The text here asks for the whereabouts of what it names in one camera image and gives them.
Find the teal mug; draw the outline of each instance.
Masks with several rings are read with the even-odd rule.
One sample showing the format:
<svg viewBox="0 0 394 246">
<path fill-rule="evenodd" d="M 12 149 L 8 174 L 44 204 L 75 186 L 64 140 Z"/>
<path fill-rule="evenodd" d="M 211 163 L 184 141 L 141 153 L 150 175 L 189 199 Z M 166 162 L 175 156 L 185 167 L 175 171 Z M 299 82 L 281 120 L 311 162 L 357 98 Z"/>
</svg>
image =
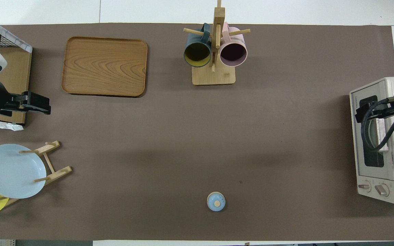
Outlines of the teal mug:
<svg viewBox="0 0 394 246">
<path fill-rule="evenodd" d="M 201 30 L 203 36 L 189 33 L 186 39 L 185 51 L 183 57 L 185 61 L 193 67 L 203 67 L 211 60 L 211 27 L 204 23 Z"/>
</svg>

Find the mug handle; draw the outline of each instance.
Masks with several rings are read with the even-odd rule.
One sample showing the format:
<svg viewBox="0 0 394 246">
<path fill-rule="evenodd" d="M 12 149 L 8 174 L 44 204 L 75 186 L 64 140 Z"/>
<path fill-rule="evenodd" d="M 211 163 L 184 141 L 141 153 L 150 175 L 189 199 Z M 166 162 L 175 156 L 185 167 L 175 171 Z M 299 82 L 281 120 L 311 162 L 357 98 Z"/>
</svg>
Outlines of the mug handle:
<svg viewBox="0 0 394 246">
<path fill-rule="evenodd" d="M 201 28 L 201 31 L 203 32 L 203 36 L 201 37 L 201 41 L 202 41 L 203 43 L 208 42 L 209 35 L 211 34 L 211 33 L 209 32 L 210 29 L 211 29 L 211 27 L 209 26 L 208 23 L 204 23 L 204 24 L 203 24 L 203 27 Z"/>
<path fill-rule="evenodd" d="M 227 22 L 225 22 L 223 24 L 222 34 L 223 34 L 223 38 L 225 39 L 225 42 L 231 41 L 230 36 L 229 36 L 229 25 L 227 24 Z"/>
</svg>

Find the mug rack base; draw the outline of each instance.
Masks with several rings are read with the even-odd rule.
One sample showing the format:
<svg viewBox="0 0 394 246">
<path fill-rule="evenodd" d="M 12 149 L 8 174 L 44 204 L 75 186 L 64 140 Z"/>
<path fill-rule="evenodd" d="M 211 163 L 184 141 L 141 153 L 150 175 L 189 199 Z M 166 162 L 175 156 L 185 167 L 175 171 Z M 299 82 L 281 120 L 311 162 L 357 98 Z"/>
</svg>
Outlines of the mug rack base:
<svg viewBox="0 0 394 246">
<path fill-rule="evenodd" d="M 235 83 L 235 67 L 228 67 L 220 61 L 218 56 L 217 62 L 214 64 L 213 71 L 212 64 L 209 63 L 204 67 L 193 67 L 192 77 L 194 85 L 221 85 Z"/>
</svg>

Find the black cable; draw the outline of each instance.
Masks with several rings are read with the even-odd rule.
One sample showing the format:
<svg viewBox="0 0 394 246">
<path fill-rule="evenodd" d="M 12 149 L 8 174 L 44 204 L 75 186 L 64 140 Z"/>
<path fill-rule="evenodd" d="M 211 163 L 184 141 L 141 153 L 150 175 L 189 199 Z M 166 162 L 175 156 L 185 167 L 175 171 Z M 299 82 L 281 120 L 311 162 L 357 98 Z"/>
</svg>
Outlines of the black cable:
<svg viewBox="0 0 394 246">
<path fill-rule="evenodd" d="M 382 147 L 384 147 L 384 145 L 387 143 L 387 141 L 390 139 L 391 134 L 394 131 L 394 122 L 393 124 L 390 126 L 389 131 L 387 131 L 386 136 L 384 137 L 384 139 L 381 141 L 381 143 L 376 146 L 373 147 L 370 142 L 367 140 L 366 138 L 366 123 L 367 123 L 367 118 L 369 118 L 370 113 L 375 109 L 375 107 L 381 105 L 381 104 L 387 104 L 389 101 L 388 98 L 385 98 L 381 101 L 377 101 L 376 103 L 374 103 L 372 106 L 370 106 L 369 110 L 366 112 L 366 114 L 363 117 L 363 121 L 361 122 L 361 138 L 363 139 L 363 141 L 366 143 L 366 148 L 369 151 L 374 151 L 377 152 L 378 150 L 380 150 Z"/>
</svg>

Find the brown mat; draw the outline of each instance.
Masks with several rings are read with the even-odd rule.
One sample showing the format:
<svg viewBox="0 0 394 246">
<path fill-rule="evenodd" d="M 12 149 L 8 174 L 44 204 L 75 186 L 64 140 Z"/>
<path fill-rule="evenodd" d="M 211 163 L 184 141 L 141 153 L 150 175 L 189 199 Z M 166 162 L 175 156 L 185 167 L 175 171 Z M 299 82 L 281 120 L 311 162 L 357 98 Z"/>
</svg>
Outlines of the brown mat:
<svg viewBox="0 0 394 246">
<path fill-rule="evenodd" d="M 0 238 L 55 240 L 394 240 L 394 205 L 356 193 L 349 91 L 394 76 L 390 27 L 236 25 L 247 61 L 233 85 L 196 87 L 182 24 L 23 25 L 29 113 L 0 145 L 59 140 L 73 173 L 0 212 Z M 61 88 L 72 36 L 142 39 L 140 98 Z M 206 197 L 222 192 L 223 212 Z"/>
</svg>

